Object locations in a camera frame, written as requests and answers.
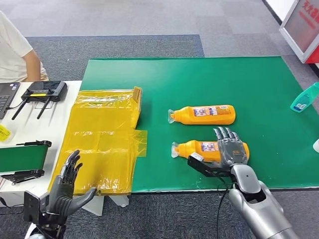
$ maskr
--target robotic arm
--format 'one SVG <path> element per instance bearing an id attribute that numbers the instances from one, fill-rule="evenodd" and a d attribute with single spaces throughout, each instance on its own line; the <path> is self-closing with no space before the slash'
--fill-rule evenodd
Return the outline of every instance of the robotic arm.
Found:
<path id="1" fill-rule="evenodd" d="M 79 163 L 76 167 L 80 158 L 79 154 L 76 150 L 67 157 L 49 194 L 39 198 L 30 192 L 24 193 L 24 220 L 33 223 L 26 239 L 63 239 L 67 217 L 93 199 L 97 191 L 94 187 L 73 199 L 74 182 L 82 166 Z"/>
<path id="2" fill-rule="evenodd" d="M 257 239 L 299 239 L 283 208 L 248 165 L 243 142 L 235 132 L 214 129 L 221 154 L 219 164 L 204 163 L 199 154 L 187 164 L 207 177 L 231 177 L 230 201 L 247 222 Z"/>

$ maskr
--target white table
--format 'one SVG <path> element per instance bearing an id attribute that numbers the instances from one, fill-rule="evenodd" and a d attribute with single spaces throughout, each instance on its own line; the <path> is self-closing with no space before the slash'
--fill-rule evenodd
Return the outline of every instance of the white table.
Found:
<path id="1" fill-rule="evenodd" d="M 0 143 L 0 146 L 12 146 L 17 143 L 32 142 L 36 140 L 48 140 L 52 146 L 48 148 L 43 170 L 45 175 L 29 181 L 13 185 L 5 180 L 0 185 L 0 196 L 9 206 L 23 203 L 24 191 L 29 191 L 36 196 L 42 196 L 47 192 L 52 173 L 64 137 L 72 106 L 80 89 L 82 81 L 67 81 L 68 91 L 63 102 L 54 103 L 51 109 L 45 109 L 40 119 L 36 119 L 40 109 L 34 109 L 33 103 L 26 104 L 15 119 L 12 116 L 17 110 L 8 110 L 0 123 L 15 132 L 9 143 Z M 11 104 L 15 107 L 21 102 L 23 95 L 31 83 L 21 83 Z M 98 216 L 102 215 L 104 196 L 95 196 L 83 208 Z M 129 204 L 126 196 L 110 196 L 116 205 L 125 207 Z"/>

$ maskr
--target orange bottle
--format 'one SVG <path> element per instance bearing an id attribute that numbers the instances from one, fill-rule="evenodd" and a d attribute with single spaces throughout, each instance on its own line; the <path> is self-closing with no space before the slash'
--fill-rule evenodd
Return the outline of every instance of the orange bottle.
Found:
<path id="1" fill-rule="evenodd" d="M 247 159 L 249 157 L 249 151 L 246 143 L 243 143 Z M 188 158 L 190 154 L 197 152 L 204 158 L 204 162 L 221 162 L 221 156 L 218 151 L 217 142 L 211 141 L 196 141 L 191 140 L 187 143 L 172 143 L 172 157 L 176 158 L 178 156 Z"/>
<path id="2" fill-rule="evenodd" d="M 232 124 L 235 109 L 230 105 L 184 107 L 178 111 L 169 110 L 169 123 L 183 124 Z"/>

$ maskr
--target table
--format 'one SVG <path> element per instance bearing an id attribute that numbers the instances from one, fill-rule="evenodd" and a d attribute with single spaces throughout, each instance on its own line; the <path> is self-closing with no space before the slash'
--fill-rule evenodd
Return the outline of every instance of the table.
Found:
<path id="1" fill-rule="evenodd" d="M 66 83 L 68 85 L 66 99 L 54 104 L 51 109 L 45 110 L 40 119 L 36 119 L 40 109 L 33 109 L 33 104 L 26 104 L 15 120 L 11 120 L 11 118 L 17 109 L 8 110 L 5 118 L 1 120 L 0 123 L 15 131 L 15 136 L 9 143 L 2 143 L 0 146 L 11 146 L 36 140 L 49 140 L 52 143 L 45 158 L 43 167 L 45 172 L 44 176 L 16 185 L 5 180 L 0 187 L 0 196 L 5 198 L 9 206 L 23 203 L 24 191 L 29 191 L 38 197 L 47 192 L 62 145 L 71 108 L 78 95 L 82 81 L 67 81 Z M 30 84 L 21 83 L 11 106 L 14 107 L 20 104 L 20 96 Z M 112 199 L 118 205 L 129 203 L 126 201 L 127 197 L 113 196 Z M 103 203 L 104 196 L 95 196 L 84 209 L 101 216 Z"/>
<path id="2" fill-rule="evenodd" d="M 132 193 L 216 190 L 206 178 L 172 158 L 171 144 L 216 140 L 212 125 L 169 124 L 167 111 L 184 106 L 229 104 L 237 119 L 231 129 L 248 144 L 249 164 L 272 189 L 318 187 L 319 137 L 312 107 L 290 109 L 302 89 L 281 57 L 91 59 L 81 90 L 141 87 L 137 129 L 147 130 L 147 155 L 138 158 Z"/>

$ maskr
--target person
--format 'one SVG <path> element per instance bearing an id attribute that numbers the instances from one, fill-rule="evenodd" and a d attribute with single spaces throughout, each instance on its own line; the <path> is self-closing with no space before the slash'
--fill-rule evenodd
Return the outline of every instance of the person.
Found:
<path id="1" fill-rule="evenodd" d="M 0 11 L 0 83 L 48 80 L 33 48 Z"/>

